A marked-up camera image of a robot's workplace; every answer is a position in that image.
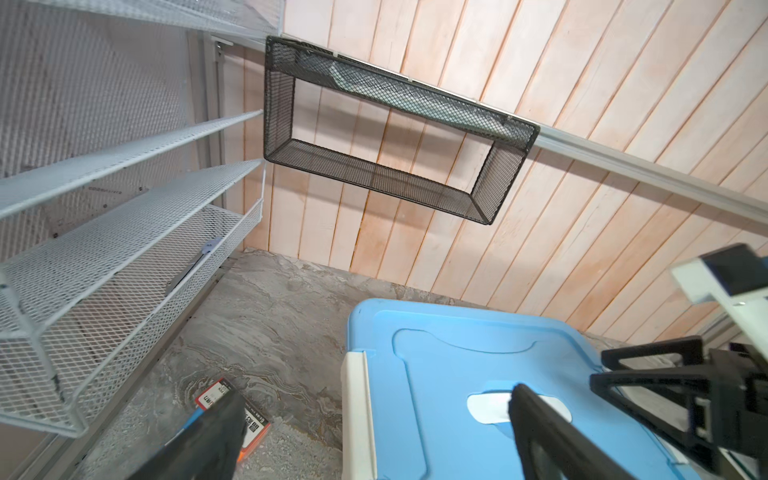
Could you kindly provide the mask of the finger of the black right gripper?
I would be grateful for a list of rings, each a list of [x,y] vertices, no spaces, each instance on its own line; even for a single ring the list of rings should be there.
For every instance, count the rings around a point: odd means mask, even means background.
[[[702,338],[700,336],[688,336],[604,350],[601,353],[601,362],[604,367],[612,371],[628,370],[630,366],[624,365],[622,363],[623,360],[646,359],[665,355],[679,356],[680,360],[676,363],[676,366],[703,364],[705,362],[705,355]]]
[[[593,374],[589,386],[701,467],[719,466],[707,367],[604,372]]]

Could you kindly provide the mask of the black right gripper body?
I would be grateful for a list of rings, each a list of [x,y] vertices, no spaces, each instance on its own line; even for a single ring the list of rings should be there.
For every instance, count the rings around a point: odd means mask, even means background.
[[[713,474],[767,477],[767,360],[756,347],[709,352],[704,392],[694,397],[695,461]]]

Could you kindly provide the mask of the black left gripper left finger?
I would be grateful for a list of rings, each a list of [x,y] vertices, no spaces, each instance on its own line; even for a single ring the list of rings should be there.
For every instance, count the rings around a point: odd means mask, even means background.
[[[129,479],[232,479],[246,430],[245,399],[229,391]]]

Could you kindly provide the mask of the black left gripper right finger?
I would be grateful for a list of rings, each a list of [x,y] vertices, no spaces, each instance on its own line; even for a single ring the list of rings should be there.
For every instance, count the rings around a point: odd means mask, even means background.
[[[527,385],[512,390],[508,414],[526,479],[632,477]]]

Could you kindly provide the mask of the white plastic storage bin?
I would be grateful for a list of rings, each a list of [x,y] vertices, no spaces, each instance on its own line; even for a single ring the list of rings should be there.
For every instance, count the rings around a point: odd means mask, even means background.
[[[341,367],[342,478],[377,479],[373,412],[365,352],[347,352]]]

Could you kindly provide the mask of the blue plastic bin lid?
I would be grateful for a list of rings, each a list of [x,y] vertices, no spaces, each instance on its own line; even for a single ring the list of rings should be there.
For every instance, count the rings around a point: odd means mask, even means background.
[[[680,454],[599,396],[597,350],[541,317],[369,299],[347,323],[368,362],[377,479],[520,479],[507,405],[527,385],[638,479],[692,479]]]

